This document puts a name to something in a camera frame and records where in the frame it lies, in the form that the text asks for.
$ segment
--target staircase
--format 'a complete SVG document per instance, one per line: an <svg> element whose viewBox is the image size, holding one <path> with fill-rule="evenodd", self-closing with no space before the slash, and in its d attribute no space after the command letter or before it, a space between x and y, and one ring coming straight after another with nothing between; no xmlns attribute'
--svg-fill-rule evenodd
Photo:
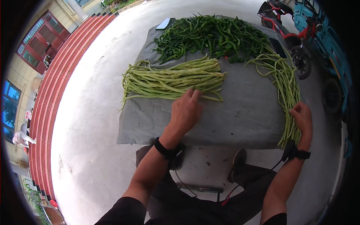
<svg viewBox="0 0 360 225"><path fill-rule="evenodd" d="M48 200L55 200L50 154L51 138L61 97L85 51L117 15L118 13L93 14L79 26L58 50L40 85L30 124L30 137L36 138L37 143L30 144L28 154L33 185Z"/></svg>

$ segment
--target shoe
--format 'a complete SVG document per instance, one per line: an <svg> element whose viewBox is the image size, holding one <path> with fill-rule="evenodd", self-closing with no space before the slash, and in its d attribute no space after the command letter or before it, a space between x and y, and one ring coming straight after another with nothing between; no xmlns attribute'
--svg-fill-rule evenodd
<svg viewBox="0 0 360 225"><path fill-rule="evenodd" d="M180 151L178 153L178 155L169 161L169 165L168 168L169 170L180 170L183 167L183 161L184 161L184 157L185 157L185 149L186 146L183 143L179 143L176 148L179 148Z"/></svg>
<svg viewBox="0 0 360 225"><path fill-rule="evenodd" d="M235 171L235 168L243 165L246 163L246 150L245 149L240 149L238 150L238 152L235 154L234 159L233 159L233 167L231 168L229 174L226 177L226 181L228 183L234 183L233 182L233 173Z"/></svg>

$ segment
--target long bean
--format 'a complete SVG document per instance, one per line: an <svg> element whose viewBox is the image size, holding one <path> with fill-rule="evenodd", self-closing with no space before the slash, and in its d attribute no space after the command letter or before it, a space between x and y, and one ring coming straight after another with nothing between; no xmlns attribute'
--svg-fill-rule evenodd
<svg viewBox="0 0 360 225"><path fill-rule="evenodd" d="M124 104L121 109L124 108L127 99L143 97L174 100L181 97L189 88L218 97L202 95L204 99L223 102L224 99L219 94L222 88L217 87L222 84L227 73L220 73L219 61L210 59L207 55L169 69L153 69L149 61L139 61L133 66L129 65L129 69L123 74ZM138 95L127 96L130 91Z"/></svg>
<svg viewBox="0 0 360 225"><path fill-rule="evenodd" d="M254 63L260 75L265 77L271 75L273 84L278 89L278 103L285 113L285 128L278 145L284 148L289 139L295 140L296 143L300 140L300 131L296 126L295 120L289 113L289 109L292 109L300 100L300 89L295 79L294 72L296 68L293 65L290 54L285 48L283 49L289 58L281 58L269 45L265 44L265 48L263 49L264 53L258 55L255 59L249 60L245 66L249 63ZM264 74L259 70L258 66L262 66L269 71Z"/></svg>

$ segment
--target hand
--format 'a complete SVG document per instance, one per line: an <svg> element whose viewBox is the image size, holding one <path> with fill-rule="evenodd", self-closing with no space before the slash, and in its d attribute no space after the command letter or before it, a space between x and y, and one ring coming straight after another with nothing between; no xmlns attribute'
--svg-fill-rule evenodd
<svg viewBox="0 0 360 225"><path fill-rule="evenodd" d="M295 119L296 125L301 131L300 142L297 147L300 150L309 151L312 141L312 118L309 106L299 101L289 113Z"/></svg>
<svg viewBox="0 0 360 225"><path fill-rule="evenodd" d="M172 103L171 120L159 138L166 149L173 149L181 138L199 121L202 105L198 103L202 92L188 89Z"/></svg>
<svg viewBox="0 0 360 225"><path fill-rule="evenodd" d="M289 113L295 119L301 134L312 134L312 118L309 106L299 101L293 109L289 110Z"/></svg>

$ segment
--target red plastic stool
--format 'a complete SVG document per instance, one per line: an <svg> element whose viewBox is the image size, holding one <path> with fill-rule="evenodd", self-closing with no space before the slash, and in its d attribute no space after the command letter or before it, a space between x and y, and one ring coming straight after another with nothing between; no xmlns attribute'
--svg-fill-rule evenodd
<svg viewBox="0 0 360 225"><path fill-rule="evenodd" d="M58 204L56 203L55 200L50 200L50 204L56 208L58 207Z"/></svg>

